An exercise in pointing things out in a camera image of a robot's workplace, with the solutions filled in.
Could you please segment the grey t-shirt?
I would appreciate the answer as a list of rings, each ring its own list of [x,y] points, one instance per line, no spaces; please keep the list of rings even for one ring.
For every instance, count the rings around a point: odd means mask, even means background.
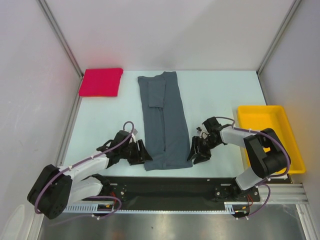
[[[146,171],[191,168],[190,138],[175,71],[137,78],[142,105],[145,147],[151,161]]]

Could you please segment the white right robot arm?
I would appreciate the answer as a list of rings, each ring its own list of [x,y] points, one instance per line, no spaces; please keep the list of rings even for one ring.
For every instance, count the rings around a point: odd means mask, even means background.
[[[175,181],[174,179],[142,180],[134,183],[128,198],[188,198],[198,197],[211,201],[243,201],[254,187],[263,185],[274,173],[286,173],[291,159],[275,131],[266,128],[254,131],[222,125],[218,117],[205,120],[200,134],[189,138],[185,120],[162,122],[160,128],[145,127],[145,140],[128,144],[128,162],[145,164],[146,170],[169,170],[203,163],[211,158],[211,150],[219,145],[236,145],[246,149],[250,166],[229,182]]]

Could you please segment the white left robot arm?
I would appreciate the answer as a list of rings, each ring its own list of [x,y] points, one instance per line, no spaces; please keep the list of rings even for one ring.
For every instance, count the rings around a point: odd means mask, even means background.
[[[93,155],[78,163],[45,166],[29,191],[27,201],[37,214],[43,214],[50,220],[78,201],[109,201],[104,209],[112,210],[121,206],[120,199],[111,181],[99,171],[114,166],[120,160],[127,160],[132,166],[152,159],[141,139],[137,140],[133,132],[120,130],[113,139],[99,146]]]

